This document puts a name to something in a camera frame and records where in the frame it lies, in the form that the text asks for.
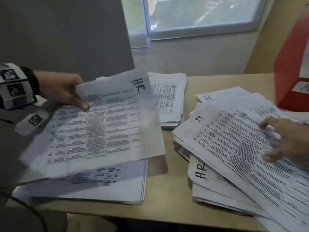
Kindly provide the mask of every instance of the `black cable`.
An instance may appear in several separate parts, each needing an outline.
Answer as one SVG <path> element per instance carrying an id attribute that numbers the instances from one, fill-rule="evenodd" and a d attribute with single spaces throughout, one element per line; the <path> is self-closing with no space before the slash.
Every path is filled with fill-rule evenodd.
<path id="1" fill-rule="evenodd" d="M 11 199 L 19 204 L 21 204 L 22 206 L 24 206 L 25 208 L 27 208 L 28 210 L 30 210 L 33 214 L 35 214 L 41 221 L 41 224 L 43 226 L 43 231 L 44 232 L 48 232 L 48 229 L 47 229 L 47 225 L 46 225 L 46 222 L 44 220 L 44 218 L 40 215 L 40 213 L 35 210 L 33 207 L 29 206 L 28 204 L 20 201 L 19 199 L 17 199 L 16 197 L 12 196 L 12 195 L 9 195 L 3 191 L 0 191 L 0 195 L 3 195 L 4 197 L 8 198 L 8 199 Z"/>

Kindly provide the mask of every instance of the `stack of paper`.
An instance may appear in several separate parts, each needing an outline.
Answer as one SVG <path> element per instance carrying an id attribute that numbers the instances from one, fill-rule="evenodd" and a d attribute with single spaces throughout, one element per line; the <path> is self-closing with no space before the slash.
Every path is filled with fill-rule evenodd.
<path id="1" fill-rule="evenodd" d="M 306 114 L 282 113 L 238 87 L 197 97 L 202 104 L 173 131 L 190 156 L 193 199 L 254 215 L 271 232 L 308 231 L 309 174 L 287 159 L 265 163 L 262 155 L 281 140 L 258 126 L 268 116 L 306 121 Z"/>
<path id="2" fill-rule="evenodd" d="M 149 80 L 156 95 L 160 125 L 174 129 L 183 119 L 183 96 L 187 85 L 186 74 L 159 74 L 148 72 Z"/>
<path id="3" fill-rule="evenodd" d="M 165 154 L 148 75 L 129 71 L 80 85 L 77 93 L 90 102 L 90 110 L 58 109 L 20 159 L 27 170 L 19 183 L 51 180 L 16 192 L 141 202 L 147 172 L 143 159 Z"/>

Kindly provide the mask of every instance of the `gray partition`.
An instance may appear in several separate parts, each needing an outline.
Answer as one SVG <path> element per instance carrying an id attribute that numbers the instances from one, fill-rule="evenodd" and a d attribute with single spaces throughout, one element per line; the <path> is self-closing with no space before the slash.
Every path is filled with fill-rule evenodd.
<path id="1" fill-rule="evenodd" d="M 0 62 L 79 73 L 134 68 L 121 0 L 0 0 Z"/>

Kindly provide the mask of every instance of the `yellow wall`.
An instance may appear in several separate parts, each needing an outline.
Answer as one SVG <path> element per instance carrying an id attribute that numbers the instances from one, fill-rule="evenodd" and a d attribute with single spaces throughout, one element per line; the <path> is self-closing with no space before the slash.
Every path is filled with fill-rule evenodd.
<path id="1" fill-rule="evenodd" d="M 273 72 L 274 61 L 309 0 L 275 0 L 252 51 L 245 74 Z"/>

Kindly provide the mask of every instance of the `table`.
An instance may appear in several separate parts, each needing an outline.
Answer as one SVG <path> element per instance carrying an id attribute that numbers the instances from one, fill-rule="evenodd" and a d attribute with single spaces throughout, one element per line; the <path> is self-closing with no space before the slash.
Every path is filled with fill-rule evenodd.
<path id="1" fill-rule="evenodd" d="M 185 119 L 198 102 L 195 94 L 235 86 L 240 86 L 250 93 L 260 93 L 270 101 L 274 100 L 272 74 L 188 77 L 184 96 Z M 149 160 L 145 201 L 141 206 L 58 199 L 41 204 L 39 208 L 238 230 L 267 231 L 252 217 L 194 203 L 187 175 L 188 162 L 174 150 L 173 134 L 165 130 L 163 135 L 167 154 Z"/>

